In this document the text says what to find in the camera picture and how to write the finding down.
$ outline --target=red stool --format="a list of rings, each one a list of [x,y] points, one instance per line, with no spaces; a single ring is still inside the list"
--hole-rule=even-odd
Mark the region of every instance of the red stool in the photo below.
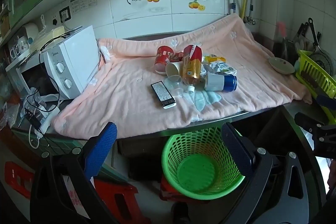
[[[30,199],[30,191],[26,189],[25,182],[27,182],[28,185],[32,185],[33,179],[33,173],[26,171],[16,163],[12,161],[5,163],[6,183],[25,198]]]
[[[100,198],[121,224],[151,224],[142,215],[134,194],[136,187],[130,184],[119,185],[94,179],[94,186]]]
[[[160,199],[164,201],[171,200],[171,201],[180,201],[180,202],[187,202],[187,203],[201,203],[201,204],[206,204],[210,202],[209,200],[198,200],[198,199],[189,198],[181,194],[169,184],[165,175],[162,175],[162,179],[161,179]]]

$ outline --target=white microwave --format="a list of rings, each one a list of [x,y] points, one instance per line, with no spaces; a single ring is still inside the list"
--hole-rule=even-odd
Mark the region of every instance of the white microwave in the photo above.
[[[98,44],[93,27],[89,26],[61,42],[52,42],[41,52],[40,59],[38,51],[16,68],[14,85],[19,85],[16,89],[20,94],[37,88],[45,102],[56,101],[58,89],[60,100],[74,99],[97,73],[99,62]]]

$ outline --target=plastic bottle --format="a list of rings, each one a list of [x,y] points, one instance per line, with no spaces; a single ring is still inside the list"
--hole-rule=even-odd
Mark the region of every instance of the plastic bottle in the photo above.
[[[202,49],[196,45],[189,45],[183,50],[182,80],[187,85],[187,92],[193,93],[195,85],[201,77]]]

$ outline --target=cup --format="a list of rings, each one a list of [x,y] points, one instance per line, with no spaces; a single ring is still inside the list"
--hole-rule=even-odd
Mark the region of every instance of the cup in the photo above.
[[[173,62],[173,63],[168,63],[166,66],[166,74],[167,76],[172,76],[172,75],[180,75],[182,76],[182,69],[183,69],[183,62]]]
[[[163,82],[172,96],[179,96],[183,93],[182,77],[180,75],[172,75]]]
[[[174,55],[171,47],[161,46],[157,49],[156,58],[154,62],[154,70],[161,75],[166,74],[166,66]]]
[[[9,54],[11,56],[11,58],[14,60],[15,58],[18,57],[18,55],[20,54],[19,48],[17,46],[17,44],[15,44],[9,51]]]
[[[29,44],[25,36],[20,37],[17,40],[17,47],[19,48],[20,54],[23,54],[25,51],[29,49]]]

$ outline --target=pink blanket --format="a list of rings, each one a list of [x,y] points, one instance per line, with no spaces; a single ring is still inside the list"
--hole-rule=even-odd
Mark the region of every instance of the pink blanket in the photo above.
[[[276,107],[292,100],[311,103],[307,88],[292,75],[277,73],[268,63],[273,54],[253,40],[238,15],[229,15],[196,31],[155,41],[103,38],[107,58],[85,91],[54,120],[58,133],[72,138],[96,136],[108,121],[117,125],[118,138],[181,128],[193,121],[223,118],[241,110]],[[157,48],[183,51],[189,44],[224,56],[237,69],[238,87],[230,93],[198,89],[176,97],[177,106],[163,109],[150,84],[164,80],[154,72]]]

